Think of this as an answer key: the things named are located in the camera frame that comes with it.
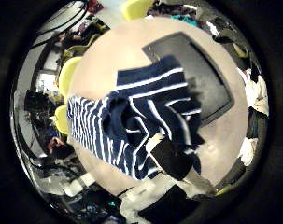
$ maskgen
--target round table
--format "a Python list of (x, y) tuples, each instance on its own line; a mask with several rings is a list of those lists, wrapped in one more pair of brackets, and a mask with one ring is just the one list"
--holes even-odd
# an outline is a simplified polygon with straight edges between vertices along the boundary
[[(84, 54), (74, 72), (68, 97), (103, 98), (114, 90), (119, 70), (151, 64), (143, 47), (176, 32), (188, 35), (214, 60), (233, 94), (233, 107), (199, 130), (205, 139), (205, 144), (197, 149), (202, 176), (217, 184), (229, 172), (238, 156), (247, 131), (248, 109), (244, 83), (237, 74), (233, 59), (221, 44), (213, 41), (204, 31), (183, 21), (167, 18), (138, 19), (124, 23), (98, 38)], [(71, 136), (68, 142), (74, 145), (85, 169), (112, 194), (117, 195), (138, 184), (139, 181), (95, 158)]]

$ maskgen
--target navy and white striped fabric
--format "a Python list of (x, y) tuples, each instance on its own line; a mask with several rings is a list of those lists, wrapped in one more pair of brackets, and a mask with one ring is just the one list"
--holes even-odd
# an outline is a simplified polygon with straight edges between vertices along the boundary
[(158, 167), (145, 150), (155, 133), (192, 145), (192, 102), (183, 69), (173, 56), (148, 67), (118, 72), (117, 86), (102, 100), (68, 100), (71, 135), (97, 158), (134, 179), (154, 177)]

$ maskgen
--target clothing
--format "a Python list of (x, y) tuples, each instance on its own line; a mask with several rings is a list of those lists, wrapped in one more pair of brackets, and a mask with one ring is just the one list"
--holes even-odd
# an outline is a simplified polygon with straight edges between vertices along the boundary
[(187, 116), (200, 112), (183, 69), (167, 56), (148, 67), (119, 71), (116, 89), (102, 100), (71, 97), (67, 117), (71, 135), (93, 155), (142, 180), (161, 171), (145, 149), (148, 139), (161, 133), (183, 150), (194, 147), (191, 134), (197, 130)]
[(257, 146), (257, 138), (245, 138), (243, 145), (240, 150), (240, 154), (238, 157), (241, 158), (241, 161), (244, 163), (245, 166), (249, 166), (252, 163), (252, 160), (255, 155), (255, 150)]
[(245, 83), (248, 107), (253, 107), (255, 110), (269, 117), (268, 94), (262, 76), (258, 76), (258, 82), (256, 83), (250, 78), (251, 69), (247, 69), (243, 72), (241, 69), (237, 68), (237, 72)]
[(192, 26), (195, 26), (195, 27), (198, 26), (197, 22), (189, 16), (174, 15), (174, 16), (171, 16), (171, 19), (184, 21), (184, 22), (188, 23), (189, 25), (192, 25)]
[(165, 3), (159, 3), (159, 1), (155, 1), (152, 4), (152, 7), (149, 8), (147, 15), (152, 16), (164, 16), (170, 17), (171, 15), (193, 15), (194, 16), (195, 9), (190, 6), (182, 6), (182, 5), (167, 5)]

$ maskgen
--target desk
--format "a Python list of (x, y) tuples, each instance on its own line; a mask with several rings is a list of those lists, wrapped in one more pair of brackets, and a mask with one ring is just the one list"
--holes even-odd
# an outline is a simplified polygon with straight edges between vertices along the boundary
[[(156, 39), (175, 32), (184, 32), (197, 42), (214, 60), (226, 78), (233, 93), (234, 106), (202, 129), (199, 134), (206, 144), (198, 149), (202, 163), (202, 176), (217, 184), (231, 169), (248, 124), (247, 100), (244, 84), (236, 72), (233, 59), (211, 36), (185, 22), (167, 18), (140, 19), (124, 23), (102, 35), (85, 53), (73, 75), (68, 97), (77, 94), (89, 99), (101, 99), (116, 85), (118, 70), (132, 69), (151, 64), (142, 48)], [(86, 170), (96, 174), (97, 181), (113, 194), (138, 184), (129, 176), (114, 171), (111, 165), (96, 159), (90, 151), (82, 148), (78, 142), (76, 152)]]

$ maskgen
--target beige table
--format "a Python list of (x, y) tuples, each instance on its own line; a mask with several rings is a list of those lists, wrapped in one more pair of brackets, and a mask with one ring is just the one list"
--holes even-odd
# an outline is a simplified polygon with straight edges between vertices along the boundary
[[(69, 96), (77, 94), (93, 100), (101, 99), (115, 88), (118, 70), (151, 64), (142, 51), (144, 46), (175, 32), (190, 36), (213, 58), (235, 99), (228, 112), (200, 130), (200, 135), (206, 140), (198, 150), (202, 176), (217, 184), (231, 169), (241, 148), (247, 131), (248, 110), (244, 85), (233, 59), (202, 30), (166, 18), (140, 19), (120, 25), (101, 36), (85, 53), (73, 76)], [(138, 183), (96, 159), (71, 137), (69, 141), (75, 144), (86, 170), (96, 175), (96, 180), (113, 194)]]

